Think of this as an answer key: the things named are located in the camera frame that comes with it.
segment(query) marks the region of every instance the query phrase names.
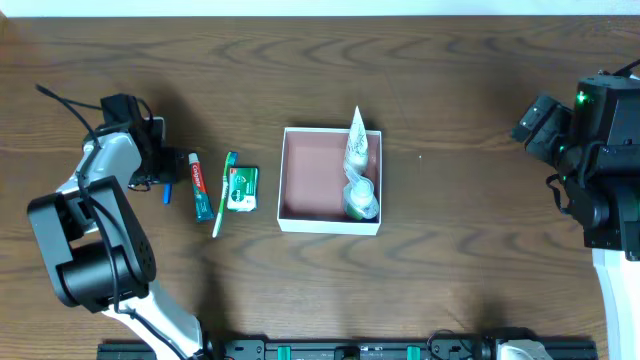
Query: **colgate toothpaste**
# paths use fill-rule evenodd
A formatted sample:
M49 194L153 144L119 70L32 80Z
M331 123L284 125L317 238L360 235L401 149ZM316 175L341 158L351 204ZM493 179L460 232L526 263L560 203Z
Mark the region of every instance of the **colgate toothpaste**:
M198 154L189 154L189 167L191 168L191 181L193 182L193 196L196 201L196 219L198 222L211 220L215 217L215 214L211 209L207 187L204 185Z

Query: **box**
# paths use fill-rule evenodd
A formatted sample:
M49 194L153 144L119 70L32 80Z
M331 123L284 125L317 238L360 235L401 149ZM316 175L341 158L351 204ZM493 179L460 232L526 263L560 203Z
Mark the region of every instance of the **box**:
M357 221L345 214L342 191L348 180L342 164L348 129L285 128L280 166L278 224L282 231L376 235L382 223L382 133L367 131L369 164L378 216Z

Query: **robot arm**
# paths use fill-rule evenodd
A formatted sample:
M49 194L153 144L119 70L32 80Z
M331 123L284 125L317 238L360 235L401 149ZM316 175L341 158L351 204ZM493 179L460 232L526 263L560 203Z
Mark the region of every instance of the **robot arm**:
M612 360L640 359L640 81L630 73L639 63L582 79L574 111L541 95L513 130L528 153L558 172L547 179L556 206L584 228Z
M159 360L207 359L198 320L154 281L153 251L124 196L129 186L177 180L179 157L164 147L164 120L151 115L144 120L137 102L128 95L102 99L105 125L94 141L85 142L71 178L29 204L29 219L65 305L119 320ZM96 230L103 242L74 245Z

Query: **wood grain surface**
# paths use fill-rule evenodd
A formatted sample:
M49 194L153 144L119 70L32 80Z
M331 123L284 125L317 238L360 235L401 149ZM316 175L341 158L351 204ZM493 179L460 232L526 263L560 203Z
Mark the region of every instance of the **wood grain surface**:
M134 339L54 296L26 207L81 156L77 101L118 92L198 151L217 203L227 151L261 170L260 208L196 225L191 184L130 193L158 278L218 334L422 337L526 326L584 335L607 358L603 302L552 173L510 138L536 94L571 103L578 78L638 57L624 17L20 19L0 35L0 357L91 359ZM276 222L285 126L383 133L377 237L288 234ZM83 110L93 126L99 113Z

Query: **red label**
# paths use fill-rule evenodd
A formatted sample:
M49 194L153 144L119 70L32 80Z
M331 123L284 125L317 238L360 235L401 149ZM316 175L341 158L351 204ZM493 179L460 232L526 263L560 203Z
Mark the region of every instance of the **red label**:
M207 193L207 189L204 187L204 180L202 179L202 170L200 170L200 163L191 164L191 180L193 184L200 190L200 192Z

